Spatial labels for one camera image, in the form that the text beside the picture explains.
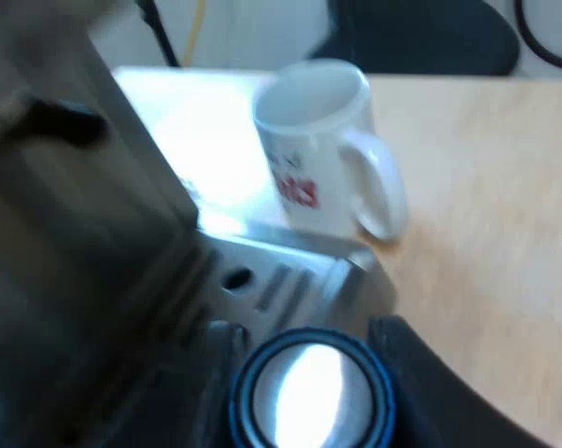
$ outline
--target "black cable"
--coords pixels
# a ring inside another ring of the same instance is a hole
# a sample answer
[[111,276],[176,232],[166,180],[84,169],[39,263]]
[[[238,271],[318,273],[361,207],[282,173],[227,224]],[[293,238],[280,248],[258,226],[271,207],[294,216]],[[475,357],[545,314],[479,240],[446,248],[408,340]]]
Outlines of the black cable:
[[524,42],[536,53],[538,57],[545,60],[551,65],[562,68],[562,57],[558,56],[547,48],[545,48],[538,39],[532,34],[530,28],[527,26],[526,16],[524,13],[524,0],[515,0],[515,20],[517,21],[517,28]]
[[157,9],[157,5],[154,0],[135,0],[135,3],[142,10],[142,20],[152,29],[159,47],[161,48],[161,53],[167,61],[170,67],[180,67],[181,65],[177,61],[176,54],[173,51],[171,42],[165,33],[165,29],[162,26],[161,14]]

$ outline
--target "round button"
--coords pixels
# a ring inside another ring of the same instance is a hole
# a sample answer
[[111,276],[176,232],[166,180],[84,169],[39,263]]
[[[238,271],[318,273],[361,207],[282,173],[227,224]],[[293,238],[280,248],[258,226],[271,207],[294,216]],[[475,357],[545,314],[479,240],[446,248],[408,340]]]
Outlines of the round button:
[[395,400],[364,343],[331,329],[291,329],[258,347],[229,403],[235,446],[387,448]]
[[355,446],[372,423],[370,384],[350,356],[322,343],[292,345],[260,372],[252,409],[274,446]]

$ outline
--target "wooden desk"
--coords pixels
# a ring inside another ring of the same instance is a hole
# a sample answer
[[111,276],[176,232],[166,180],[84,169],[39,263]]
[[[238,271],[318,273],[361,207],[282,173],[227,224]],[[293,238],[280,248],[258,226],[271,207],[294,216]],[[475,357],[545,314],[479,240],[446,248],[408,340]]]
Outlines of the wooden desk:
[[[117,73],[200,206],[287,225],[249,117],[269,76]],[[411,207],[398,245],[368,241],[397,312],[499,409],[562,446],[562,83],[371,82]],[[253,175],[238,178],[238,164]]]

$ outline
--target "white wall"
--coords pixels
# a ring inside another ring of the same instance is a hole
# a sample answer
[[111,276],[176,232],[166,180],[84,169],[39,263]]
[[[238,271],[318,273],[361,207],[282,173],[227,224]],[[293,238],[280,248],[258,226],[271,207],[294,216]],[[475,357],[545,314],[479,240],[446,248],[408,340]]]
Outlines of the white wall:
[[[277,69],[302,59],[327,34],[326,0],[205,0],[194,66]],[[181,60],[197,0],[157,0],[169,39]],[[110,68],[165,65],[138,8],[129,4],[91,32]]]
[[[513,0],[486,0],[499,11],[517,32]],[[547,49],[562,56],[562,0],[527,0],[526,21],[532,34]],[[562,77],[562,69],[543,61],[523,43],[517,73],[527,77]]]

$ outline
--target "mug handle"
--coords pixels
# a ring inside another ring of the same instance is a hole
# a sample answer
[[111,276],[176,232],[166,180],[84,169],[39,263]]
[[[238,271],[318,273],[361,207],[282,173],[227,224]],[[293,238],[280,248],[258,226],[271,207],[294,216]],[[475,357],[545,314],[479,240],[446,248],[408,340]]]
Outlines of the mug handle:
[[408,207],[400,169],[383,141],[373,133],[349,129],[340,156],[350,179],[355,219],[379,240],[403,234]]

